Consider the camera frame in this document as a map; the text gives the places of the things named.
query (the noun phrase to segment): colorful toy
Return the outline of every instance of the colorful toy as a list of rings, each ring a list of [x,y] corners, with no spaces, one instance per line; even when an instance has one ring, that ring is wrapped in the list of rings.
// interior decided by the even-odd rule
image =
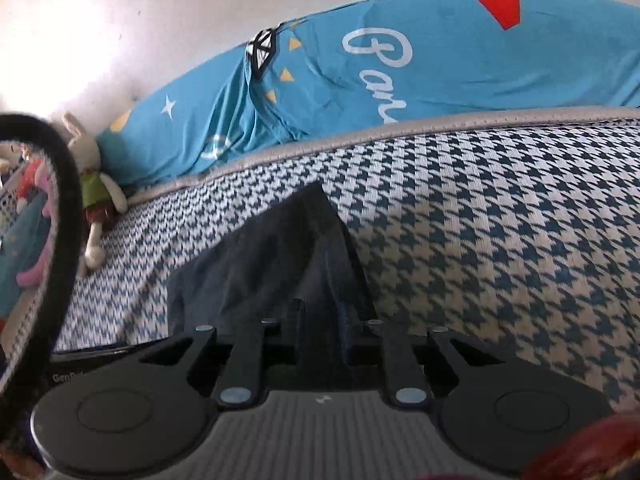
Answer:
[[[36,186],[36,172],[42,164],[41,158],[35,158],[27,164],[27,167],[22,172],[20,184],[15,189],[15,195],[18,199],[18,203],[15,205],[15,211],[20,214],[27,205],[27,195]]]
[[[51,226],[53,227],[55,218],[51,215],[50,194],[49,194],[49,171],[46,164],[39,164],[34,175],[34,184],[47,194],[47,203],[42,208],[42,216],[51,218]],[[51,230],[49,236],[42,248],[42,252],[38,257],[38,261],[31,269],[24,272],[18,272],[15,281],[21,288],[38,285],[44,275],[44,269],[53,253],[53,240],[51,239]]]

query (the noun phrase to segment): gray ribbed surface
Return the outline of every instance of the gray ribbed surface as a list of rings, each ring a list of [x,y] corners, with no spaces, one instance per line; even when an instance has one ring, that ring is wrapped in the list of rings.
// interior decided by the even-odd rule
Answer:
[[[259,408],[222,415],[200,448],[152,478],[411,480],[453,473],[499,478],[457,457],[425,414],[393,410],[377,392],[273,392]]]

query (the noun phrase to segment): yellow triangle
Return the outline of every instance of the yellow triangle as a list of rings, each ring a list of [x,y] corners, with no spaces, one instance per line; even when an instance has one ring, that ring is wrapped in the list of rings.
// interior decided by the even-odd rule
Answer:
[[[289,38],[289,50],[296,50],[299,46],[302,46],[300,40],[296,38]]]
[[[120,117],[118,117],[115,121],[113,121],[113,123],[109,125],[109,129],[112,132],[119,134],[127,124],[130,113],[131,113],[131,110],[129,110],[128,112],[124,112]]]
[[[306,18],[303,18],[302,20],[296,20],[295,22],[291,23],[289,25],[289,28],[294,28],[297,27],[298,25],[300,25],[301,23],[305,23],[306,22]]]
[[[274,90],[269,90],[264,96],[273,104],[276,104],[276,92]]]
[[[285,68],[280,74],[280,81],[295,81],[295,79],[293,79],[291,72]]]

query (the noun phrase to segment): pink plush toy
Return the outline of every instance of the pink plush toy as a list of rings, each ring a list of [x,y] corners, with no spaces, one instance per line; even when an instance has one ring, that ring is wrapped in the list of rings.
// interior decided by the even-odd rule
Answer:
[[[41,190],[43,190],[47,194],[47,203],[42,208],[42,216],[51,217],[51,221],[54,221],[54,218],[51,216],[51,196],[49,193],[49,171],[47,171],[47,165],[41,164],[37,169],[34,183]],[[49,236],[47,237],[47,241],[42,248],[42,252],[40,253],[40,257],[38,261],[34,264],[31,269],[27,269],[24,272],[19,272],[15,275],[15,281],[18,283],[18,286],[21,288],[26,288],[28,286],[38,285],[42,281],[42,276],[44,274],[44,268],[51,255],[53,254],[53,240],[51,239],[51,231],[49,231]]]

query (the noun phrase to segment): mattress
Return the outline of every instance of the mattress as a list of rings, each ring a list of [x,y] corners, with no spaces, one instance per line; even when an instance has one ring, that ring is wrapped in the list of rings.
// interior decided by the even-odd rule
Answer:
[[[382,316],[450,326],[634,406],[640,112],[546,113],[386,126],[134,206],[76,283],[58,349],[166,336],[172,270],[317,180]]]

